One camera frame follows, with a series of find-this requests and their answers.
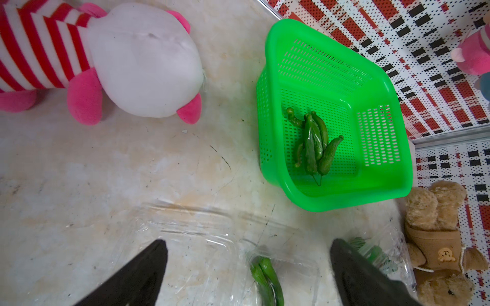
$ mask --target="chili pepper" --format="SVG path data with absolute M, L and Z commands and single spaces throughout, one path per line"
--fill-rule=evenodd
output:
M 267 280 L 264 271 L 258 263 L 250 265 L 253 279 L 259 287 L 260 297 L 262 298 L 262 306 L 276 306 L 274 291 L 272 290 L 269 281 Z
M 303 152 L 304 148 L 305 148 L 304 142 L 300 142 L 298 144 L 298 148 L 296 149 L 296 164 L 294 164 L 296 168 L 299 168 L 301 166 L 301 153 Z
M 327 145 L 328 145 L 327 126 L 325 125 L 325 122 L 323 122 L 323 120 L 320 117 L 318 117 L 318 115 L 315 111 L 311 112 L 311 116 L 313 117 L 313 120 L 318 124 L 318 128 L 320 129 L 323 150 L 325 151 L 325 149 L 327 148 Z
M 313 140 L 315 141 L 315 159 L 319 161 L 323 156 L 323 144 L 321 142 L 321 134 L 320 129 L 318 128 L 317 123 L 313 120 Z
M 327 175 L 330 171 L 330 167 L 334 161 L 335 151 L 342 141 L 343 136 L 340 135 L 337 138 L 332 139 L 332 141 L 328 144 L 327 149 L 325 150 L 325 153 L 318 164 L 318 172 L 320 175 Z
M 306 173 L 314 176 L 317 173 L 317 160 L 315 157 L 315 140 L 313 136 L 313 126 L 316 124 L 311 114 L 305 114 L 306 124 L 303 130 L 303 140 L 305 147 L 305 170 Z
M 260 257 L 259 265 L 264 272 L 266 278 L 270 281 L 272 288 L 274 289 L 274 295 L 276 299 L 276 306 L 284 306 L 284 296 L 282 294 L 281 283 L 277 278 L 277 274 L 272 267 L 272 263 L 267 257 Z
M 288 114 L 288 120 L 289 122 L 291 122 L 292 125 L 304 129 L 305 122 L 301 119 L 296 118 L 296 116 L 294 115 L 294 109 L 292 107 L 288 107 L 286 109 L 286 113 Z

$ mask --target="bear logo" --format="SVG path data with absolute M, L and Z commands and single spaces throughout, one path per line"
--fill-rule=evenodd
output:
M 453 257 L 453 251 L 449 248 L 442 248 L 439 250 L 439 261 L 456 261 L 456 258 Z

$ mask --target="stuffed animal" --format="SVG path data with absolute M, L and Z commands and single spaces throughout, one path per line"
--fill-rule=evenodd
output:
M 483 28 L 463 38 L 451 51 L 451 58 L 464 73 L 481 75 L 490 72 L 490 12 L 483 20 L 486 23 Z
M 482 74 L 482 76 L 476 81 L 475 88 L 482 92 L 482 96 L 490 101 L 490 72 Z
M 36 89 L 68 88 L 72 116 L 94 125 L 104 89 L 130 114 L 198 121 L 204 75 L 179 13 L 140 3 L 107 14 L 91 3 L 75 10 L 61 0 L 2 2 L 0 110 L 30 108 Z
M 485 257 L 461 243 L 458 207 L 466 198 L 463 186 L 438 181 L 429 190 L 414 187 L 407 196 L 405 234 L 414 267 L 417 294 L 426 306 L 466 306 L 473 284 L 469 269 L 486 270 Z

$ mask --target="metal frame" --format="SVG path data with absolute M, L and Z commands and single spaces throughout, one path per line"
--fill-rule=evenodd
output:
M 265 7 L 270 13 L 272 13 L 277 19 L 281 20 L 283 17 L 268 3 L 267 0 L 257 0 L 263 7 Z
M 490 139 L 490 125 L 475 126 L 464 130 L 451 131 L 424 138 L 414 139 L 415 150 L 457 142 L 485 141 Z

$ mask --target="countertop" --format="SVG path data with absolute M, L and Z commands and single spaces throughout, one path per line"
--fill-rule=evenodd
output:
M 305 230 L 320 267 L 319 305 L 339 305 L 332 240 L 353 228 L 398 226 L 397 201 L 312 213 L 265 181 L 255 85 L 277 19 L 256 0 L 142 2 L 190 22 L 207 76 L 201 119 L 140 118 L 105 97 L 102 122 L 83 126 L 68 112 L 66 90 L 42 92 L 26 112 L 0 113 L 0 304 L 74 304 L 107 275 L 101 258 L 120 238 L 124 212 L 164 201 Z M 95 3 L 109 10 L 121 2 Z

